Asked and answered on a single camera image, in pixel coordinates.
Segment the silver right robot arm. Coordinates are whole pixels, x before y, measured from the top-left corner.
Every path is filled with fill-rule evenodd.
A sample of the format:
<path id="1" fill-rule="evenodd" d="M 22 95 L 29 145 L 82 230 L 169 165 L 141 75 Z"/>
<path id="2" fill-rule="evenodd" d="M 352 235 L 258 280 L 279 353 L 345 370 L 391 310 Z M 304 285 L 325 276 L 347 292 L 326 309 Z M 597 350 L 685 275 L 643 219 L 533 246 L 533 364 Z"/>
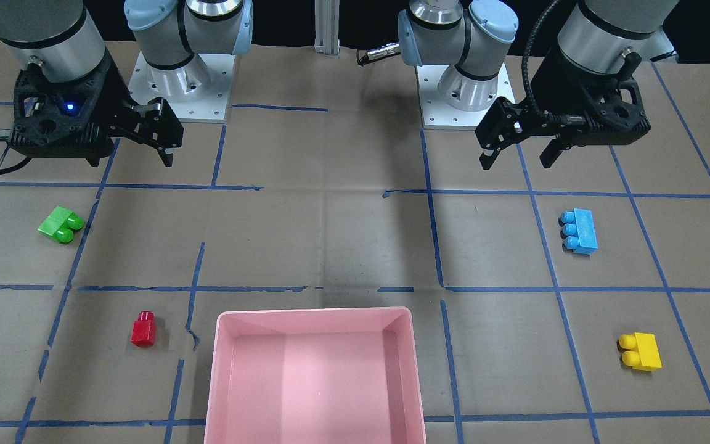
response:
<path id="1" fill-rule="evenodd" d="M 183 119 L 210 121 L 225 73 L 206 58 L 246 54 L 253 41 L 251 1 L 127 1 L 150 96 L 136 99 L 81 1 L 0 1 L 0 42 L 20 65 L 14 121 L 0 142 L 32 159 L 84 159 L 96 167 L 115 138 L 155 149 L 169 168 Z"/>

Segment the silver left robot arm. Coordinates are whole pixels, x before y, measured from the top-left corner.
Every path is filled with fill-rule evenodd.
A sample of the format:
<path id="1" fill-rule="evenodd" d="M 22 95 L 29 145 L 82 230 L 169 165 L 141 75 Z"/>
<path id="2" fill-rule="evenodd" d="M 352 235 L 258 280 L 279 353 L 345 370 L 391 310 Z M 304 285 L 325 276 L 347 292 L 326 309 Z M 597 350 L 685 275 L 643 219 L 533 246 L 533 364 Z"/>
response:
<path id="1" fill-rule="evenodd" d="M 530 137 L 550 137 L 540 154 L 550 168 L 574 146 L 626 146 L 648 134 L 651 125 L 633 75 L 643 49 L 676 7 L 676 1 L 578 1 L 549 51 L 529 74 L 529 57 L 551 2 L 532 26 L 521 59 L 525 96 L 485 99 L 475 129 L 481 166 L 489 170 L 499 154 Z M 519 20 L 501 1 L 411 1 L 398 14 L 398 45 L 411 67 L 445 65 L 448 81 L 440 88 L 461 110 L 465 85 L 494 84 Z"/>

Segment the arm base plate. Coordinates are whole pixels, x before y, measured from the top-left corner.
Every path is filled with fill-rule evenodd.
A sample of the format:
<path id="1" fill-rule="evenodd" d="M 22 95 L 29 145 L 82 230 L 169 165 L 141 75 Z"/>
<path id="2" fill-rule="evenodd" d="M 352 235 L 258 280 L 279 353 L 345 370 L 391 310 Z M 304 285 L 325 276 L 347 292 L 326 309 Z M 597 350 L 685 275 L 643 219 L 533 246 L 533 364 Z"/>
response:
<path id="1" fill-rule="evenodd" d="M 196 54 L 185 67 L 158 70 L 140 53 L 129 90 L 140 104 L 165 98 L 183 123 L 225 123 L 238 61 L 232 54 Z"/>
<path id="2" fill-rule="evenodd" d="M 515 101 L 505 65 L 486 81 L 467 78 L 454 65 L 415 70 L 425 129 L 475 130 L 498 97 Z"/>

